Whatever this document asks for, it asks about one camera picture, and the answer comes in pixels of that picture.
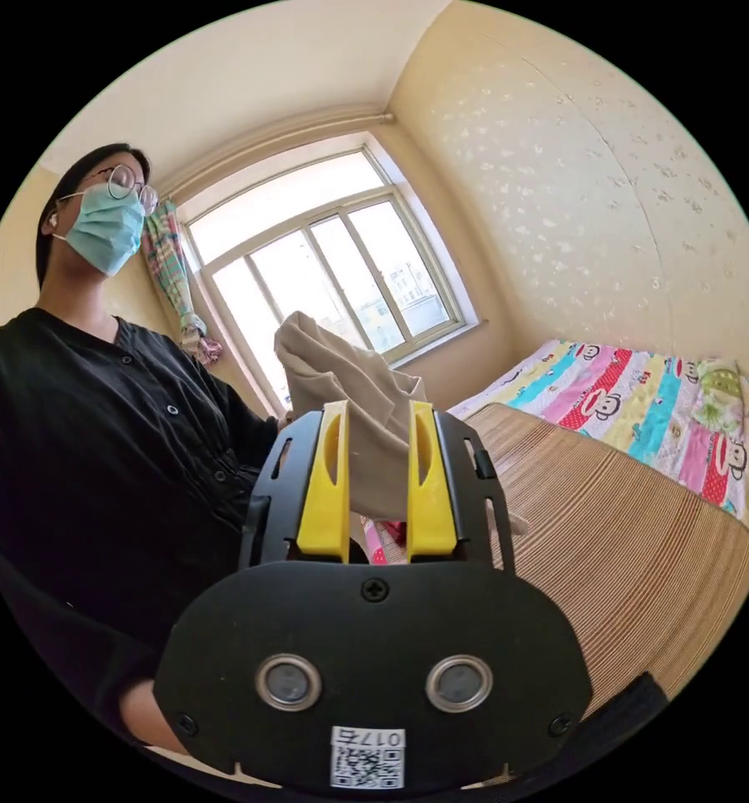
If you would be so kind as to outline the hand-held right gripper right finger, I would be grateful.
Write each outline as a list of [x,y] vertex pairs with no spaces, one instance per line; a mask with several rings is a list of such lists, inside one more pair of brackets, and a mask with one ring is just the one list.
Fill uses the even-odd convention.
[[410,402],[406,556],[449,558],[457,545],[454,516],[433,407]]

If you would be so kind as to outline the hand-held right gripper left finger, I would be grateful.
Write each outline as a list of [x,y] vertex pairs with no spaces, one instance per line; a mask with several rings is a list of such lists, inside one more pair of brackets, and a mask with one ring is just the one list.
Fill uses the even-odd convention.
[[325,404],[296,546],[309,559],[348,559],[351,550],[347,401]]

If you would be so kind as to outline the person's right hand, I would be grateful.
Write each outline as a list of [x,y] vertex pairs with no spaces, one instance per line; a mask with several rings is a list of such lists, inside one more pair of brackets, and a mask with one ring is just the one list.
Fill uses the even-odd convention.
[[189,756],[157,705],[152,679],[130,686],[120,697],[119,712],[127,730],[145,746]]

